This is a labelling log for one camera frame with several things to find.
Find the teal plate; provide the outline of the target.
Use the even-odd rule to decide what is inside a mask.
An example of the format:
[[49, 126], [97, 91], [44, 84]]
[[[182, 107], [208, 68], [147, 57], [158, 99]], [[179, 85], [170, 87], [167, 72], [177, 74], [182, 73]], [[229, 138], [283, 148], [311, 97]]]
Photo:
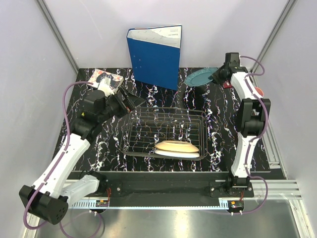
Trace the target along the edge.
[[213, 81], [212, 75], [218, 70], [216, 67], [199, 69], [188, 75], [184, 83], [189, 87], [206, 85]]

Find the tall pink cup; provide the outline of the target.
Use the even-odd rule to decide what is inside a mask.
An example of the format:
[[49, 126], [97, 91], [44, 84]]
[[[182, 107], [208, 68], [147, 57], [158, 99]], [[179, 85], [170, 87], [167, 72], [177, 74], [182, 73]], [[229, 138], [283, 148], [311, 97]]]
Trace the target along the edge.
[[255, 90], [257, 91], [259, 95], [261, 95], [262, 97], [264, 96], [263, 91], [259, 87], [255, 87]]

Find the beige plate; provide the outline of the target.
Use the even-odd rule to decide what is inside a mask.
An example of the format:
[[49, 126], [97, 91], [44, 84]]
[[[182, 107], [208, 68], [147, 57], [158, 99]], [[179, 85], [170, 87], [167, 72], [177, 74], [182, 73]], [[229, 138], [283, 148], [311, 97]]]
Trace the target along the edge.
[[165, 151], [175, 151], [175, 152], [198, 152], [199, 149], [190, 142], [184, 141], [171, 141], [166, 140], [159, 142], [155, 145], [155, 148]]

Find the white plate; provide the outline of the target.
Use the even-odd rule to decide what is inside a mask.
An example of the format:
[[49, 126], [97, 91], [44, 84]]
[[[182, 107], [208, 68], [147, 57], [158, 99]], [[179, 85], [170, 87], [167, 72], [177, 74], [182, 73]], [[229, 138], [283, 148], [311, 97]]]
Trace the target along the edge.
[[170, 156], [170, 157], [179, 157], [179, 158], [198, 158], [200, 155], [197, 152], [175, 152], [175, 151], [165, 151], [156, 149], [154, 151], [155, 154], [162, 156]]

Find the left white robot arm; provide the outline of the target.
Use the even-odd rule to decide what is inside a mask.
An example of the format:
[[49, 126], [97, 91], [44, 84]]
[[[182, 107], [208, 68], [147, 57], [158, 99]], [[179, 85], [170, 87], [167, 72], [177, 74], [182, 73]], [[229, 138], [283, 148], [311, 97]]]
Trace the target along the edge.
[[19, 196], [24, 214], [32, 214], [56, 225], [69, 206], [89, 194], [102, 196], [107, 191], [106, 176], [88, 171], [75, 183], [64, 186], [72, 169], [96, 140], [103, 123], [113, 117], [122, 118], [142, 105], [145, 99], [119, 87], [112, 95], [102, 90], [88, 92], [82, 101], [81, 116], [67, 124], [67, 137], [43, 174], [31, 185], [24, 185]]

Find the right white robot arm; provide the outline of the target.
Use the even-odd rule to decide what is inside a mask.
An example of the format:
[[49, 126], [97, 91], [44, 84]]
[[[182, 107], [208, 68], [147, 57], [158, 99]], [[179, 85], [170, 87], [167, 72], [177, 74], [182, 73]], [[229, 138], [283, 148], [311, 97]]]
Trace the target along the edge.
[[235, 159], [224, 185], [220, 186], [220, 190], [233, 197], [251, 188], [251, 161], [257, 142], [266, 132], [271, 106], [271, 101], [263, 98], [252, 84], [252, 74], [241, 65], [240, 59], [237, 52], [226, 53], [223, 65], [210, 76], [215, 84], [233, 87], [240, 98]]

